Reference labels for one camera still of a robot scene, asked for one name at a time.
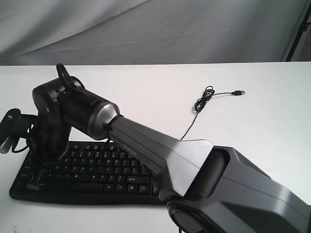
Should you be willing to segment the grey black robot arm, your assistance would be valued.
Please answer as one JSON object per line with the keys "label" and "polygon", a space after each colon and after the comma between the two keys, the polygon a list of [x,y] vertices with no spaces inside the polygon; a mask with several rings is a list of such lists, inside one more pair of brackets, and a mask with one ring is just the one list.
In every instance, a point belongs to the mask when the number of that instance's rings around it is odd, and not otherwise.
{"label": "grey black robot arm", "polygon": [[58,78],[33,89],[33,176],[39,183],[69,148],[72,128],[111,139],[154,172],[159,199],[186,233],[308,233],[311,207],[232,147],[181,141],[125,118],[62,64]]}

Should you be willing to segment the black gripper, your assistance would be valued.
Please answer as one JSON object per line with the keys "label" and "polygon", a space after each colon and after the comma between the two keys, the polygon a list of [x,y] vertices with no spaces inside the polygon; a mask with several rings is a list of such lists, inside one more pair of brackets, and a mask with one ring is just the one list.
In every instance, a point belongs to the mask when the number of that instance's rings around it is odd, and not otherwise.
{"label": "black gripper", "polygon": [[49,174],[68,151],[70,131],[71,126],[62,119],[53,123],[42,114],[38,115],[29,141],[32,158],[27,189],[46,189]]}

